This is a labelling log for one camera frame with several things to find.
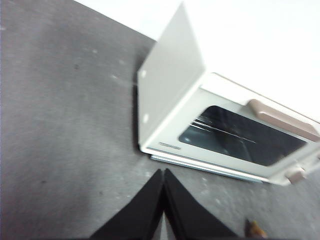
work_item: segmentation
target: oven glass window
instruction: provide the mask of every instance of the oven glass window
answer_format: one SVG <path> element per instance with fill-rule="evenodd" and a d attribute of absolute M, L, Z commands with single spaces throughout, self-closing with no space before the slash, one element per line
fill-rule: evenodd
<path fill-rule="evenodd" d="M 248 162 L 270 166 L 305 141 L 218 106 L 208 107 L 179 141 Z"/>

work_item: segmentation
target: oven knob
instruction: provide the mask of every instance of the oven knob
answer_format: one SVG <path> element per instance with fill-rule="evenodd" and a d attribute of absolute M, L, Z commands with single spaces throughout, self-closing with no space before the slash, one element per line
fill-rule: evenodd
<path fill-rule="evenodd" d="M 288 178 L 290 183 L 295 184 L 300 180 L 306 179 L 305 170 L 301 167 L 297 167 L 287 172 L 285 177 Z"/>

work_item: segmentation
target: oven door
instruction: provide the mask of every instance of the oven door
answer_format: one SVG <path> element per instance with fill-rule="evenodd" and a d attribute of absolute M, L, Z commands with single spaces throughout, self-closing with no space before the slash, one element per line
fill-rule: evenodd
<path fill-rule="evenodd" d="M 319 143 L 260 120 L 249 106 L 200 87 L 148 148 L 270 178 L 316 151 Z"/>

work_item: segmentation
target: gray carpet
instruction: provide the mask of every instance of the gray carpet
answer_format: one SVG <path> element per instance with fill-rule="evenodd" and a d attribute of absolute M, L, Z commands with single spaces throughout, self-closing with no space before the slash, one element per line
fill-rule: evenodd
<path fill-rule="evenodd" d="M 170 168 L 241 236 L 249 218 L 271 237 L 318 240 L 319 172 L 281 187 L 139 152 L 136 71 L 153 44 L 73 1 L 1 1 L 1 239 L 88 237 Z M 161 225 L 155 239 L 173 239 Z"/>

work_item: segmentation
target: white toaster oven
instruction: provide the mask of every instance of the white toaster oven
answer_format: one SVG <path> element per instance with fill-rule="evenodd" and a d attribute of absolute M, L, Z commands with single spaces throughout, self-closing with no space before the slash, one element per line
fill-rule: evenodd
<path fill-rule="evenodd" d="M 320 167 L 319 10 L 316 1 L 182 4 L 138 71 L 141 151 L 278 185 Z"/>

